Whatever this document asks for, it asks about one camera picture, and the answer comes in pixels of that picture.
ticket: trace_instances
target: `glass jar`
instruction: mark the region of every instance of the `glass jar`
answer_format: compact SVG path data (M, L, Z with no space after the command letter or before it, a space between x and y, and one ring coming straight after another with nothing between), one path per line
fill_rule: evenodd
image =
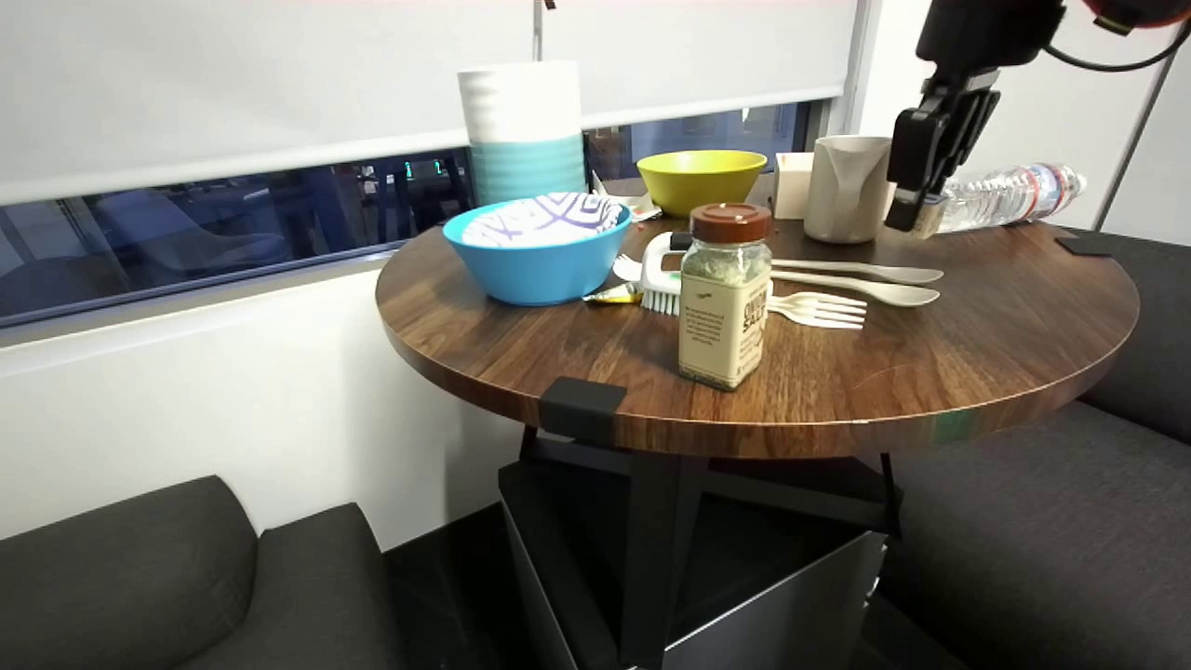
M772 297L772 212L741 200L702 205L680 257L678 369L738 388L762 357Z

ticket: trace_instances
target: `black table leg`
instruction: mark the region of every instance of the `black table leg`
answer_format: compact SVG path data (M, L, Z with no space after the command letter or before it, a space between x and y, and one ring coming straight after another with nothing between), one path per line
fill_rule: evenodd
M635 453L621 668L658 670L708 463Z

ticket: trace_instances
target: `blue bowl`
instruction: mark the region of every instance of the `blue bowl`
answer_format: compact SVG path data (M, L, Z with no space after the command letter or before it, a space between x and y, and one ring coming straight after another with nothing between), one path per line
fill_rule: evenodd
M627 236L635 231L635 212L621 205L620 223L607 231L595 231L576 241L559 247L473 247L467 241L467 231L492 215L494 210L508 210L512 200L468 210L442 223L442 240L460 253L460 262L468 269L473 283L508 305L559 305L576 300L591 295L610 266L621 253Z

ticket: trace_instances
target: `spoon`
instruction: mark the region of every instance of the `spoon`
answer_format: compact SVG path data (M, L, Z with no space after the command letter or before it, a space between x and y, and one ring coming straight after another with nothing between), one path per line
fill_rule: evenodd
M772 281L857 290L857 295L868 295L874 300L905 305L905 308L937 300L937 290L926 290L926 288L868 283L868 281L852 281L852 274L772 272Z

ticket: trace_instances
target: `black seat cushion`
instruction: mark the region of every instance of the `black seat cushion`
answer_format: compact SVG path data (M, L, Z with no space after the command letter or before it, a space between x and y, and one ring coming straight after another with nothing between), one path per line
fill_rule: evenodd
M188 670L328 668L404 668L389 575L362 505L265 534L249 617Z
M973 668L1191 668L1191 452L1094 407L893 453L886 594Z
M0 668L175 668L242 622L255 558L256 534L216 475L10 537Z
M1137 281L1143 317L1091 407L1191 443L1191 248L1143 240L1085 236Z

